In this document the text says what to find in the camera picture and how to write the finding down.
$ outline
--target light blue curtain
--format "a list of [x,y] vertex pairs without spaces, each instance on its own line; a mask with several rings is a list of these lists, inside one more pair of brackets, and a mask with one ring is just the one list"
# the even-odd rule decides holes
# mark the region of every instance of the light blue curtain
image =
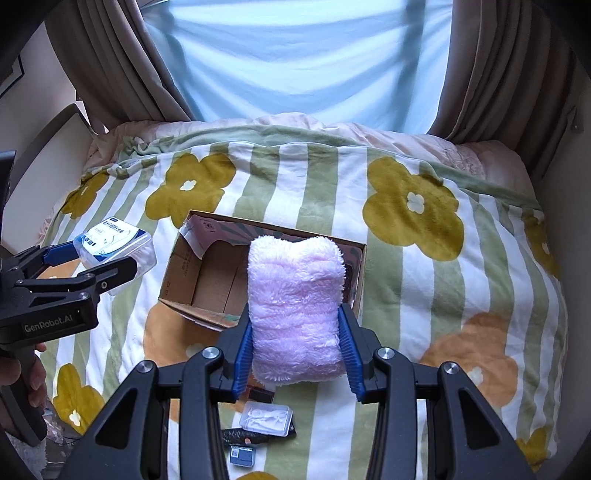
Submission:
[[452,0],[156,0],[142,16],[197,119],[303,112],[425,133]]

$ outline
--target pink plush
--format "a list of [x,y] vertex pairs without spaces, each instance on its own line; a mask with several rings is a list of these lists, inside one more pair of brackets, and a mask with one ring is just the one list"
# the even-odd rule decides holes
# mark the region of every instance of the pink plush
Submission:
[[248,304],[258,381],[322,381],[345,372],[337,323],[344,282],[341,251],[327,238],[251,242]]

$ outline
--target striped blanket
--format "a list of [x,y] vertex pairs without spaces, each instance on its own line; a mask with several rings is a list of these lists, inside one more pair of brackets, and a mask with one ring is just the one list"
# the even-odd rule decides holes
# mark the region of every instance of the striped blanket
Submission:
[[[96,329],[49,343],[41,357],[60,417],[84,432],[137,362],[183,361],[209,343],[157,302],[177,230],[197,209],[366,243],[363,325],[414,362],[457,361],[533,467],[552,455],[566,311],[535,199],[351,140],[265,128],[256,141],[248,127],[149,145],[128,138],[116,163],[87,172],[67,198],[45,244],[115,216],[154,237],[158,263],[117,296],[102,296]],[[74,262],[47,274],[81,270]],[[294,410],[297,438],[257,448],[254,470],[271,475],[262,478],[365,477],[376,407],[356,404],[346,378],[280,387],[275,402]],[[236,426],[239,413],[221,406],[220,417]],[[177,420],[173,405],[171,478]]]

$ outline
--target screw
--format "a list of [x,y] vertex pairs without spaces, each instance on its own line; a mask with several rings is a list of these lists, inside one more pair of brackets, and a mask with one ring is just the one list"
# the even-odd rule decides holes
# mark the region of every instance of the screw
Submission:
[[445,362],[443,364],[443,371],[449,375],[454,375],[460,371],[460,366],[455,362]]
[[140,363],[138,363],[138,366],[136,367],[137,371],[141,374],[146,374],[153,368],[154,362],[152,360],[142,360]]
[[218,348],[215,348],[214,346],[208,346],[207,348],[204,348],[201,351],[201,354],[205,357],[205,358],[216,358],[219,354],[220,354],[220,350]]
[[378,357],[388,360],[394,356],[394,349],[389,346],[383,346],[378,350]]

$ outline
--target bed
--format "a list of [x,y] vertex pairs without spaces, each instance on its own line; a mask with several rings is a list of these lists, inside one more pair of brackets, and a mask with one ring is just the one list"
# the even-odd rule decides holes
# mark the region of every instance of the bed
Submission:
[[[208,167],[214,154],[225,159],[219,168]],[[96,329],[50,342],[41,355],[49,397],[79,433],[140,360],[185,361],[207,344],[157,301],[178,229],[200,209],[367,243],[360,322],[412,361],[457,361],[534,469],[556,452],[566,308],[533,187],[500,142],[327,127],[299,113],[131,122],[93,137],[83,171],[44,223],[42,243],[116,216],[154,237],[158,262],[117,296],[103,295]],[[44,275],[82,269],[75,261]],[[257,450],[259,478],[365,477],[376,408],[357,405],[346,378],[278,388],[275,402],[292,407],[298,435]],[[222,427],[238,417],[220,407]],[[178,478],[177,422],[173,404],[170,478]],[[229,465],[229,473],[248,471]]]

